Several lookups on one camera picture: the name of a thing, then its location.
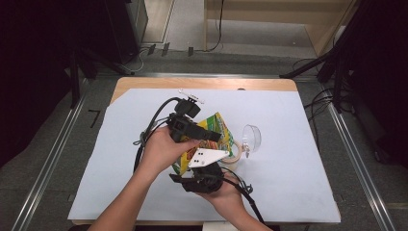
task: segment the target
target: yellow package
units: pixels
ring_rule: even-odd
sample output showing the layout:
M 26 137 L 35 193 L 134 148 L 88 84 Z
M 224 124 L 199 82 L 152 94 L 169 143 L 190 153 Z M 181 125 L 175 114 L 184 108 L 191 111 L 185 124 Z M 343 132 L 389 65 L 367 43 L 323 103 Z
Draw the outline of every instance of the yellow package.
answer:
M 215 113 L 214 115 L 200 121 L 199 123 L 197 123 L 197 125 L 207 130 L 218 132 L 221 134 L 221 138 L 219 139 L 218 142 L 202 141 L 198 147 L 215 150 L 227 150 L 230 152 L 230 156 L 233 156 L 232 145 L 234 144 L 234 139 L 232 137 L 231 132 L 225 125 L 225 122 L 222 119 L 220 113 Z M 185 141 L 187 139 L 188 138 L 184 137 L 182 138 L 182 141 Z M 173 164 L 173 169 L 177 174 L 183 175 L 186 172 L 186 170 L 188 169 L 189 162 L 192 156 L 194 155 L 196 149 L 197 147 L 183 153 L 182 156 L 180 157 L 180 160 L 177 163 Z

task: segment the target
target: white tabletop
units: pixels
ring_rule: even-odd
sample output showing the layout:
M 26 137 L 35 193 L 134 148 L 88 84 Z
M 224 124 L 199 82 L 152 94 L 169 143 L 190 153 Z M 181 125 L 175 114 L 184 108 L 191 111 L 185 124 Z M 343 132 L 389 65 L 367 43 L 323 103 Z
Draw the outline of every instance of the white tabletop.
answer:
M 242 155 L 237 173 L 252 184 L 251 196 L 266 222 L 341 221 L 297 91 L 186 91 L 205 99 L 194 121 L 220 112 L 238 141 L 246 124 L 260 128 L 259 150 L 248 159 Z M 132 89 L 108 108 L 68 219 L 78 224 L 95 220 L 115 199 L 132 175 L 138 149 L 133 142 L 157 109 L 174 96 L 183 97 L 173 89 Z M 159 118 L 174 112 L 174 106 L 170 103 Z M 207 201 L 173 183 L 170 173 L 171 167 L 152 185 L 138 220 L 223 220 Z M 252 213 L 246 201 L 245 206 Z

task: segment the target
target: table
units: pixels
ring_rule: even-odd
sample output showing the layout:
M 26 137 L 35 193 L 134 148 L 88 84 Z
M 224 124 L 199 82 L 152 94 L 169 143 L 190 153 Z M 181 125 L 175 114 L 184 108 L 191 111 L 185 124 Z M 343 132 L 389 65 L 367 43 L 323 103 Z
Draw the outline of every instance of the table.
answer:
M 132 175 L 138 148 L 132 142 L 165 100 L 182 97 L 177 93 L 180 88 L 206 98 L 194 121 L 219 110 L 233 135 L 246 123 L 260 127 L 261 147 L 239 161 L 237 173 L 253 185 L 252 197 L 267 224 L 340 222 L 295 83 L 228 78 L 120 79 L 68 219 L 92 223 L 115 198 Z M 244 107 L 258 101 L 262 107 Z M 164 115 L 172 110 L 165 108 Z M 223 220 L 205 200 L 174 184 L 169 173 L 171 167 L 151 186 L 137 224 L 200 225 Z M 245 206 L 252 213 L 246 201 Z
M 305 24 L 318 56 L 325 53 L 342 25 L 356 11 L 357 0 L 225 0 L 222 20 Z M 219 20 L 221 0 L 204 2 L 204 50 L 207 19 Z

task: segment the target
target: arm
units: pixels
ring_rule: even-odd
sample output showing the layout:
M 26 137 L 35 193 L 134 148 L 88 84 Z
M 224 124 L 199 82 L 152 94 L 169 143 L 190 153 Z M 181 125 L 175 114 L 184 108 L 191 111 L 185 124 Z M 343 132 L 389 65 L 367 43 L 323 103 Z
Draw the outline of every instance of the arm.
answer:
M 167 127 L 157 129 L 147 142 L 139 167 L 129 182 L 89 230 L 132 230 L 150 185 L 159 173 L 198 144 L 195 140 L 176 143 Z
M 224 176 L 233 182 L 237 181 L 237 179 L 228 173 L 225 173 Z M 241 194 L 234 186 L 226 182 L 222 183 L 221 188 L 217 192 L 198 194 L 208 200 L 223 218 L 241 231 L 271 230 L 245 210 Z

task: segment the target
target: floor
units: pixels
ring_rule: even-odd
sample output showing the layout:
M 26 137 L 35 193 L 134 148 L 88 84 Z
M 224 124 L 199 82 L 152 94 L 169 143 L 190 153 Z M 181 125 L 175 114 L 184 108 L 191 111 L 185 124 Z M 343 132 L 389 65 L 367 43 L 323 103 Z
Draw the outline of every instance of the floor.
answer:
M 156 50 L 152 55 L 143 53 L 127 66 L 133 69 L 142 67 L 139 72 L 136 72 L 136 75 L 139 76 L 148 76 L 151 73 L 168 73 L 165 74 L 166 76 L 189 73 L 198 77 L 200 73 L 223 73 L 229 74 L 229 77 L 231 75 L 242 77 L 257 75 L 263 78 L 273 78 L 277 74 L 290 72 L 307 62 L 301 59 L 316 57 L 311 52 L 313 48 L 310 42 L 307 42 L 299 25 L 293 25 L 293 27 L 274 25 L 273 27 L 277 30 L 275 34 L 279 36 L 276 40 L 272 39 L 272 43 L 267 43 L 268 35 L 259 35 L 259 38 L 250 35 L 243 36 L 240 38 L 242 41 L 234 43 L 228 40 L 228 31 L 231 30 L 232 33 L 239 25 L 236 25 L 235 29 L 228 29 L 227 23 L 223 23 L 225 25 L 223 27 L 225 36 L 223 37 L 226 38 L 226 41 L 222 43 L 223 46 L 221 45 L 219 50 L 211 54 L 195 52 L 193 56 L 188 57 L 188 53 L 185 52 L 186 47 L 202 48 L 202 37 L 199 35 L 202 24 L 198 25 L 198 19 L 192 19 L 189 22 L 195 23 L 195 26 L 189 26 L 185 18 L 188 14 L 194 16 L 198 12 L 183 9 L 193 4 L 200 4 L 200 2 L 202 1 L 175 0 L 164 36 L 164 41 L 170 42 L 170 49 L 175 51 L 170 51 L 166 56 L 162 56 L 160 50 Z M 177 27 L 177 24 L 180 25 L 180 23 L 184 23 L 182 24 L 184 26 Z M 263 28 L 260 31 L 266 27 L 267 25 L 260 25 L 260 28 Z M 22 227 L 14 230 L 76 230 L 77 227 L 73 227 L 73 224 L 66 219 L 67 214 L 75 198 L 88 158 L 92 153 L 115 83 L 120 77 L 106 67 L 99 66 L 98 69 L 97 79 L 90 81 L 84 87 L 83 95 L 86 98 L 82 107 L 75 114 L 77 116 L 75 123 L 67 129 L 69 133 L 64 140 L 64 145 L 60 152 L 54 153 L 58 158 L 53 166 L 49 166 L 52 175 L 42 182 L 44 188 L 32 198 L 27 197 L 31 195 L 30 192 L 36 184 L 44 163 L 47 162 L 47 157 L 55 150 L 53 145 L 62 128 L 66 126 L 65 120 L 73 116 L 69 110 L 70 95 L 60 102 L 54 113 L 38 130 L 29 147 L 0 168 L 0 196 L 2 198 L 0 200 L 0 230 L 11 230 L 14 225 Z M 318 70 L 319 68 L 311 69 L 303 73 L 304 76 L 295 79 L 303 104 L 310 103 L 321 91 L 320 83 L 314 78 Z M 100 111 L 100 116 L 95 117 L 94 111 Z M 397 164 L 378 163 L 358 118 L 348 113 L 343 113 L 342 117 L 370 173 L 370 179 L 391 216 L 395 228 L 390 230 L 408 230 L 408 169 Z M 356 173 L 352 158 L 347 153 L 338 124 L 330 108 L 317 117 L 317 126 L 320 137 L 320 156 L 342 215 L 342 223 L 312 225 L 309 230 L 387 230 L 377 222 L 371 207 L 372 201 L 368 200 L 370 197 L 362 186 L 362 180 Z M 29 211 L 31 215 L 25 219 L 17 219 L 27 199 L 31 199 L 34 205 Z M 304 230 L 305 226 L 287 224 L 282 225 L 281 228 L 284 231 L 296 231 Z

